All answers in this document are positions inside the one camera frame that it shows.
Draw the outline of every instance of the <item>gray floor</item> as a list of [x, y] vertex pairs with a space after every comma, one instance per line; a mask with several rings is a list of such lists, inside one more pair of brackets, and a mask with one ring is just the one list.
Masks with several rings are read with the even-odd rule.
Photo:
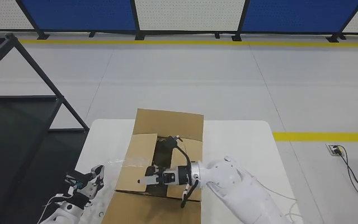
[[[357, 48], [25, 47], [89, 125], [149, 108], [265, 120], [276, 132], [358, 132]], [[0, 95], [51, 93], [15, 50], [0, 68]], [[78, 126], [62, 108], [53, 127]], [[358, 144], [341, 144], [358, 172]], [[358, 193], [324, 142], [277, 146], [306, 223], [356, 223]]]

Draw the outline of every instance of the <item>yellow floor line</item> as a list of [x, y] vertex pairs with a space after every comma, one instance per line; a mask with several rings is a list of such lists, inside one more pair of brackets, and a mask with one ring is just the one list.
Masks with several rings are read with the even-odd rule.
[[358, 133], [273, 132], [277, 142], [358, 142]]
[[22, 44], [88, 44], [88, 45], [243, 45], [295, 47], [350, 47], [358, 43], [274, 42], [274, 41], [207, 41], [207, 40], [20, 40]]

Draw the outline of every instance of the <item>open cardboard box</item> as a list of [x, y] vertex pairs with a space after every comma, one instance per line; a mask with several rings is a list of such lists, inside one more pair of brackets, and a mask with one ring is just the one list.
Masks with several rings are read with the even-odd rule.
[[178, 145], [191, 161], [202, 160], [204, 116], [160, 110], [138, 109], [133, 134], [122, 165], [114, 196], [102, 224], [168, 223], [197, 224], [201, 220], [201, 190], [195, 189], [180, 208], [185, 186], [138, 184], [147, 167], [185, 165], [177, 149], [163, 152], [157, 139], [179, 135]]

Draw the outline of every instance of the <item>black cable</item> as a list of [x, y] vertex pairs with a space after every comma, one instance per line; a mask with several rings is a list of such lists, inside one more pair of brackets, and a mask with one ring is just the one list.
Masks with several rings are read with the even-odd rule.
[[354, 172], [353, 172], [353, 170], [351, 169], [351, 167], [348, 165], [348, 154], [347, 154], [347, 150], [346, 150], [343, 146], [341, 146], [341, 145], [337, 145], [337, 146], [338, 146], [338, 147], [342, 147], [343, 150], [345, 151], [346, 158], [347, 158], [347, 162], [346, 162], [346, 160], [345, 160], [344, 158], [342, 158], [342, 159], [343, 159], [343, 161], [345, 162], [345, 164], [347, 165], [348, 174], [349, 174], [349, 170], [351, 170], [351, 172], [352, 172], [352, 174], [353, 174], [354, 180], [358, 183], [358, 180], [357, 180], [357, 178], [356, 178], [356, 175], [354, 174]]
[[195, 188], [197, 187], [197, 185], [199, 184], [199, 180], [195, 180], [194, 185], [190, 188], [188, 194], [184, 194], [183, 196], [183, 201], [180, 204], [181, 208], [184, 208], [186, 202], [188, 201], [189, 197], [191, 196], [192, 192], [195, 190]]
[[191, 186], [192, 185], [192, 181], [191, 181], [191, 162], [190, 162], [190, 159], [188, 157], [188, 155], [177, 145], [176, 148], [185, 156], [186, 158], [186, 166], [188, 167], [188, 182], [189, 182], [189, 185]]
[[342, 147], [343, 150], [345, 151], [347, 161], [346, 161], [345, 158], [342, 156], [342, 153], [341, 153], [341, 151], [340, 151], [339, 149], [337, 150], [337, 153], [339, 154], [339, 156], [341, 156], [341, 158], [343, 159], [343, 161], [344, 161], [345, 164], [347, 165], [347, 170], [348, 170], [349, 179], [351, 180], [351, 183], [352, 183], [354, 189], [355, 189], [356, 192], [358, 193], [358, 190], [357, 190], [356, 186], [355, 186], [354, 183], [353, 183], [353, 180], [352, 180], [352, 177], [351, 177], [351, 172], [352, 172], [352, 175], [353, 175], [353, 177], [354, 177], [354, 180], [355, 180], [357, 183], [358, 183], [358, 181], [357, 181], [356, 176], [354, 175], [353, 170], [352, 170], [352, 169], [350, 168], [350, 166], [348, 165], [348, 154], [347, 154], [347, 151], [346, 151], [346, 149], [345, 149], [343, 146], [338, 145], [338, 147]]

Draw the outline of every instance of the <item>cardboard flap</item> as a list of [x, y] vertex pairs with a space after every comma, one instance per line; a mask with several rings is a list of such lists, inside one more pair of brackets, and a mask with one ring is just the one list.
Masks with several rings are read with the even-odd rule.
[[202, 141], [204, 116], [181, 112], [138, 109], [133, 134], [158, 133], [160, 137], [176, 136]]
[[200, 224], [201, 205], [181, 200], [115, 192], [102, 224]]
[[144, 192], [146, 185], [138, 184], [147, 167], [152, 164], [157, 134], [133, 134], [117, 181], [116, 190]]
[[[202, 142], [183, 139], [183, 142], [178, 141], [178, 146], [188, 155], [190, 161], [202, 161]], [[173, 150], [171, 168], [178, 165], [186, 165], [186, 159], [184, 155], [177, 149]], [[182, 198], [185, 185], [169, 185], [167, 190], [167, 196], [171, 198]], [[201, 189], [196, 188], [190, 198], [191, 200], [201, 200]]]

